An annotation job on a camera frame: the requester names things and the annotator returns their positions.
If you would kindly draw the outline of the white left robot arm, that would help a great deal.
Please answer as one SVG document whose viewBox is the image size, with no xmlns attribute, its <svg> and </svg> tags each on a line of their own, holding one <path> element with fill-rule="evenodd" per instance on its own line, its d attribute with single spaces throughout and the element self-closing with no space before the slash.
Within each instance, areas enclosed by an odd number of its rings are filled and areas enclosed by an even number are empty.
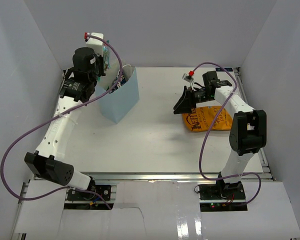
<svg viewBox="0 0 300 240">
<path fill-rule="evenodd" d="M 63 160 L 71 133 L 81 110 L 77 107 L 90 100 L 98 78 L 104 73 L 102 47 L 81 47 L 72 57 L 73 66 L 64 71 L 63 83 L 54 112 L 43 140 L 35 152 L 28 152 L 24 161 L 32 173 L 41 179 L 61 186 L 78 189 L 84 199 L 95 196 L 91 177 L 75 170 Z"/>
</svg>

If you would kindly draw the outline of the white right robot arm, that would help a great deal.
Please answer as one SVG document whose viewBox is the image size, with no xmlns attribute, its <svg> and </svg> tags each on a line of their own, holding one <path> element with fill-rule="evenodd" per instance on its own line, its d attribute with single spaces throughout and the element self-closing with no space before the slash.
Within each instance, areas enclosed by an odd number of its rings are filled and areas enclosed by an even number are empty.
<svg viewBox="0 0 300 240">
<path fill-rule="evenodd" d="M 248 105 L 238 94 L 235 80 L 220 80 L 216 71 L 203 74 L 203 86 L 184 86 L 173 113 L 189 114 L 198 103 L 217 101 L 232 118 L 229 132 L 231 152 L 225 167 L 215 178 L 216 195 L 226 200 L 242 186 L 242 176 L 250 159 L 267 143 L 267 114 Z"/>
</svg>

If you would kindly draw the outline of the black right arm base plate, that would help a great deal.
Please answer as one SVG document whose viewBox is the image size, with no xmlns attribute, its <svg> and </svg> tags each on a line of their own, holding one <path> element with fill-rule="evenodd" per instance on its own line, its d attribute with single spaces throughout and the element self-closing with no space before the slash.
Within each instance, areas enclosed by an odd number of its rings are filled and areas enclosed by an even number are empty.
<svg viewBox="0 0 300 240">
<path fill-rule="evenodd" d="M 243 185 L 239 188 L 221 191 L 216 184 L 199 184 L 194 188 L 201 200 L 228 200 L 245 201 L 246 195 Z"/>
</svg>

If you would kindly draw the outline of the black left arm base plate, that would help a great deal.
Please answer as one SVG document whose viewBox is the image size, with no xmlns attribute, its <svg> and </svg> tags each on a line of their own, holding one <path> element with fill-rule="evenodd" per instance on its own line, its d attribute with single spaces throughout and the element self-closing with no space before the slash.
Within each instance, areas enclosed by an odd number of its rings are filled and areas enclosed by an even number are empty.
<svg viewBox="0 0 300 240">
<path fill-rule="evenodd" d="M 111 199 L 112 186 L 95 185 L 91 191 L 99 194 L 105 201 L 109 201 Z M 95 199 L 101 200 L 98 195 L 76 190 L 69 190 L 66 197 L 66 200 L 68 201 L 93 201 Z"/>
</svg>

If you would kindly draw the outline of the orange Kettle chips bag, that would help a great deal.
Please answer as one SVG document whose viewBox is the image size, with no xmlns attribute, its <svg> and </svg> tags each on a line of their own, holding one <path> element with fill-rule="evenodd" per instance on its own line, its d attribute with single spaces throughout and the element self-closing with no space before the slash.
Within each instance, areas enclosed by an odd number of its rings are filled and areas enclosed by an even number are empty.
<svg viewBox="0 0 300 240">
<path fill-rule="evenodd" d="M 220 108 L 221 106 L 203 106 L 193 109 L 191 113 L 183 113 L 181 115 L 183 123 L 190 132 L 206 132 Z M 232 123 L 232 117 L 223 109 L 211 130 L 229 131 L 232 127 Z"/>
</svg>

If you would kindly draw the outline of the teal Fox's mint candy bag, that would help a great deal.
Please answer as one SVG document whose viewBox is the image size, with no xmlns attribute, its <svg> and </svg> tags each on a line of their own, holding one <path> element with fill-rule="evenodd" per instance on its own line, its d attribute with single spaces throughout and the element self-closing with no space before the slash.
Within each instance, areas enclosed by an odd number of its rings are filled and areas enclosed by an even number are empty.
<svg viewBox="0 0 300 240">
<path fill-rule="evenodd" d="M 110 67 L 110 49 L 109 46 L 103 44 L 103 71 L 104 73 L 109 70 Z"/>
</svg>

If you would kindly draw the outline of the blue Kettle chips bag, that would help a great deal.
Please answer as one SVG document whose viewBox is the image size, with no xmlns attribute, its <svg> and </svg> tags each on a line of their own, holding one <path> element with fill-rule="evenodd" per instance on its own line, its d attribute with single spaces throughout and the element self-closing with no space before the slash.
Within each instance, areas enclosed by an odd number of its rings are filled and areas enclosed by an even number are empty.
<svg viewBox="0 0 300 240">
<path fill-rule="evenodd" d="M 126 78 L 126 75 L 124 74 L 124 72 L 121 74 L 121 77 L 118 80 L 119 75 L 120 75 L 120 72 L 118 72 L 117 77 L 112 82 L 112 85 L 114 83 L 117 83 L 117 84 L 113 87 L 113 89 L 110 91 L 110 93 L 115 92 L 116 90 L 121 88 L 128 81 L 128 79 Z"/>
</svg>

